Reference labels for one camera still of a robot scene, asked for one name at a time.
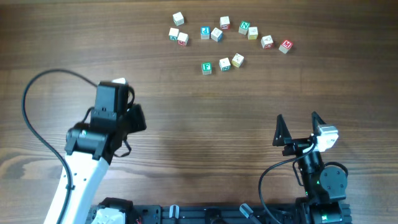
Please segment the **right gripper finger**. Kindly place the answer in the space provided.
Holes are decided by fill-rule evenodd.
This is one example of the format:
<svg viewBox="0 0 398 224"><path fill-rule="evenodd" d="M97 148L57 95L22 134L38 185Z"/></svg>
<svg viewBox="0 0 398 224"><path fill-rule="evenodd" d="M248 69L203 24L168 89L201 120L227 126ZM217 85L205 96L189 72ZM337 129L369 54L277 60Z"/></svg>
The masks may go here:
<svg viewBox="0 0 398 224"><path fill-rule="evenodd" d="M323 131L323 128L327 127L326 122L321 119L319 114L316 111L312 112L312 128L314 134L320 134Z"/></svg>
<svg viewBox="0 0 398 224"><path fill-rule="evenodd" d="M279 147L279 146L286 146L291 143L292 143L292 137L290 135L290 132L287 128L287 125L284 121L282 114L279 114L277 116L276 129L272 145Z"/></svg>

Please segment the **white block yellow X side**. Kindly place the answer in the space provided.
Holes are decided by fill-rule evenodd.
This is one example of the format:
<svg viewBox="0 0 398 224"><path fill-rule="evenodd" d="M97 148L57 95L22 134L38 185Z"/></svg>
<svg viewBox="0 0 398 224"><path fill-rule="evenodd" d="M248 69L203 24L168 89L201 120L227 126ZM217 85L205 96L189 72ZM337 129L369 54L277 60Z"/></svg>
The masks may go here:
<svg viewBox="0 0 398 224"><path fill-rule="evenodd" d="M239 68L242 65L243 61L244 61L244 57L241 54L236 53L231 61L231 64L233 66Z"/></svg>

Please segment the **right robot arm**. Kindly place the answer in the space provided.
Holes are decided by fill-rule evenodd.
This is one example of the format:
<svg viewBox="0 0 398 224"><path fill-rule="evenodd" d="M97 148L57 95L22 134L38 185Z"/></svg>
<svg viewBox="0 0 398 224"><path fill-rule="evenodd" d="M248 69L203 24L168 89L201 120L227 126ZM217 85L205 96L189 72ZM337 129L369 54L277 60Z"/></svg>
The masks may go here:
<svg viewBox="0 0 398 224"><path fill-rule="evenodd" d="M283 156L294 156L293 164L299 184L306 196L295 202L295 223L342 223L346 198L348 170L338 162L323 162L321 153L333 147L339 134L335 126L326 124L312 113L313 133L307 138L294 139L283 116L277 116L273 146L282 146Z"/></svg>

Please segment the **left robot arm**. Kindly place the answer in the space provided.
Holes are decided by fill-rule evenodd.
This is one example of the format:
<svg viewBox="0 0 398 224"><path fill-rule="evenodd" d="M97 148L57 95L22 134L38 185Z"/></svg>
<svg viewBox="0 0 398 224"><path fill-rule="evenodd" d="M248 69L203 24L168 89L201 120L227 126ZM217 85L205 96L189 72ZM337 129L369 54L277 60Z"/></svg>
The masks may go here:
<svg viewBox="0 0 398 224"><path fill-rule="evenodd" d="M67 174L62 172L46 223L84 223L115 152L127 135L146 129L139 104L128 101L134 90L125 78L100 82L90 122L80 121L66 135L65 160L72 173L72 191L66 209Z"/></svg>

